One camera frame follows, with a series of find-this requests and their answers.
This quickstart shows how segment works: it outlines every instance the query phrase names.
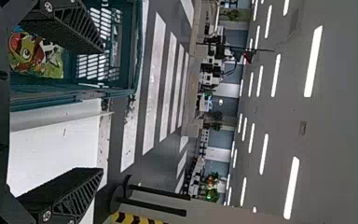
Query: gray ceiling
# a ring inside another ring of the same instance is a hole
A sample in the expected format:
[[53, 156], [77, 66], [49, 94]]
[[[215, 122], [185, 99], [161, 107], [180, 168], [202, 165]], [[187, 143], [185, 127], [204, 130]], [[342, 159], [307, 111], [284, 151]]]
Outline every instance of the gray ceiling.
[[[282, 216], [292, 159], [300, 159], [292, 219], [311, 223], [358, 223], [358, 1], [284, 0], [259, 4], [249, 36], [261, 26], [259, 48], [282, 54], [275, 98], [270, 97], [276, 53], [259, 52], [243, 72], [239, 113], [248, 118], [245, 141], [236, 132], [237, 167], [231, 171], [231, 204], [240, 206], [244, 176], [248, 178], [244, 208]], [[273, 5], [269, 38], [264, 38], [269, 5]], [[299, 13], [299, 29], [290, 37], [291, 15]], [[304, 98], [313, 31], [324, 26], [313, 94]], [[255, 97], [260, 65], [264, 76]], [[247, 96], [255, 72], [252, 97]], [[308, 123], [300, 135], [300, 121]], [[255, 123], [253, 151], [247, 152]], [[258, 173], [264, 134], [269, 144], [264, 174]]]

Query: ceiling light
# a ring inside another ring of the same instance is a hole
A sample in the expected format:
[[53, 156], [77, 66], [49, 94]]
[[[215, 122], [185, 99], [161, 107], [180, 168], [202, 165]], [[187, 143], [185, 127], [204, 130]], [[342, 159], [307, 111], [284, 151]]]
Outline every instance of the ceiling light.
[[249, 40], [249, 49], [251, 49], [253, 47], [253, 39], [251, 38], [251, 40]]
[[237, 163], [237, 149], [235, 148], [234, 152], [234, 162], [232, 163], [232, 168], [235, 168], [235, 163]]
[[279, 74], [280, 66], [281, 66], [281, 54], [278, 54], [277, 59], [275, 61], [275, 71], [274, 71], [274, 79], [272, 81], [271, 97], [275, 97], [275, 92], [277, 90], [278, 74]]
[[258, 0], [255, 0], [254, 21], [257, 16], [257, 5], [258, 5]]
[[286, 202], [284, 203], [283, 217], [290, 219], [292, 215], [293, 200], [295, 198], [296, 182], [300, 160], [293, 157], [292, 170], [290, 171], [289, 185], [287, 187]]
[[232, 146], [231, 146], [231, 159], [232, 159], [232, 156], [234, 155], [234, 147], [235, 147], [235, 141], [232, 141]]
[[322, 32], [324, 28], [319, 26], [313, 32], [312, 47], [310, 48], [310, 62], [308, 64], [307, 81], [305, 82], [304, 97], [312, 96], [313, 81], [315, 79], [316, 65], [318, 63], [319, 48], [321, 46]]
[[238, 133], [241, 132], [241, 125], [242, 125], [242, 113], [240, 113], [240, 121], [238, 121]]
[[255, 135], [255, 124], [252, 124], [252, 129], [251, 129], [251, 139], [249, 140], [249, 153], [252, 153], [252, 145], [253, 145], [253, 138]]
[[229, 190], [228, 190], [227, 206], [229, 206], [230, 202], [231, 202], [231, 188], [229, 188]]
[[243, 80], [241, 80], [241, 86], [240, 86], [240, 97], [242, 97], [242, 86], [243, 86]]
[[264, 70], [264, 66], [261, 65], [260, 66], [260, 73], [258, 74], [257, 93], [256, 93], [257, 97], [260, 96], [261, 81], [263, 80], [263, 70]]
[[246, 124], [248, 123], [248, 118], [245, 118], [245, 121], [243, 122], [243, 130], [242, 130], [242, 142], [245, 140], [246, 135]]
[[260, 36], [260, 26], [257, 26], [257, 31], [255, 32], [255, 49], [258, 48], [258, 37]]
[[266, 34], [264, 37], [267, 39], [269, 38], [269, 25], [271, 23], [271, 13], [272, 13], [272, 5], [268, 8], [268, 15], [267, 15], [267, 24], [266, 24]]
[[249, 97], [251, 97], [251, 95], [252, 95], [253, 76], [254, 76], [254, 73], [252, 72], [251, 73], [251, 80], [249, 81], [249, 92], [248, 92]]
[[268, 146], [269, 146], [269, 135], [266, 133], [266, 135], [264, 135], [263, 151], [261, 153], [261, 162], [260, 162], [260, 169], [259, 169], [261, 175], [264, 173], [264, 164], [266, 162], [266, 154], [267, 154]]
[[245, 192], [246, 192], [246, 177], [243, 178], [243, 183], [242, 183], [241, 206], [243, 206], [243, 201], [245, 199]]
[[230, 178], [230, 174], [228, 174], [228, 177], [227, 177], [227, 186], [226, 186], [226, 190], [228, 190], [228, 187], [229, 187], [229, 178]]
[[283, 16], [286, 16], [287, 12], [289, 11], [289, 2], [290, 2], [290, 0], [284, 0]]

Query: colorful poster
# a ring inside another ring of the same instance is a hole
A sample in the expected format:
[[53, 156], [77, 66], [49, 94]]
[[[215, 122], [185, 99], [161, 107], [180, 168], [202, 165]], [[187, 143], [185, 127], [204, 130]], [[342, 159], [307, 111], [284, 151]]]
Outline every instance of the colorful poster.
[[8, 40], [8, 60], [13, 72], [35, 77], [63, 78], [63, 48], [16, 28]]

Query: bolt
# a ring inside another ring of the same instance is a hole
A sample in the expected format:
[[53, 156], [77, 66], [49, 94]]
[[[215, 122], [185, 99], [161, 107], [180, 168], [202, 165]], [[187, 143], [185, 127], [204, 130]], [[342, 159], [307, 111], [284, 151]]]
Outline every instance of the bolt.
[[53, 12], [53, 5], [50, 2], [45, 2], [45, 10], [48, 13]]
[[8, 73], [6, 71], [0, 71], [0, 78], [1, 80], [7, 80]]
[[51, 212], [50, 212], [50, 211], [45, 212], [45, 214], [43, 214], [43, 216], [42, 216], [42, 220], [43, 220], [44, 222], [49, 221], [50, 218], [51, 218]]

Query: hazard stripe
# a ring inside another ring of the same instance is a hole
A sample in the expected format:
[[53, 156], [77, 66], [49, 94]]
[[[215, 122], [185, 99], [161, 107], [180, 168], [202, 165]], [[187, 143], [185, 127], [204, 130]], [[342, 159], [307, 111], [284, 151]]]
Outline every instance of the hazard stripe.
[[122, 212], [116, 212], [112, 216], [113, 223], [121, 224], [169, 224], [158, 220], [153, 220], [147, 217], [138, 217], [132, 214], [126, 214]]
[[137, 216], [133, 216], [133, 221], [131, 224], [139, 224], [141, 223], [141, 219]]
[[123, 223], [124, 219], [126, 218], [126, 214], [125, 213], [118, 213], [118, 218], [116, 219], [116, 222], [118, 223]]

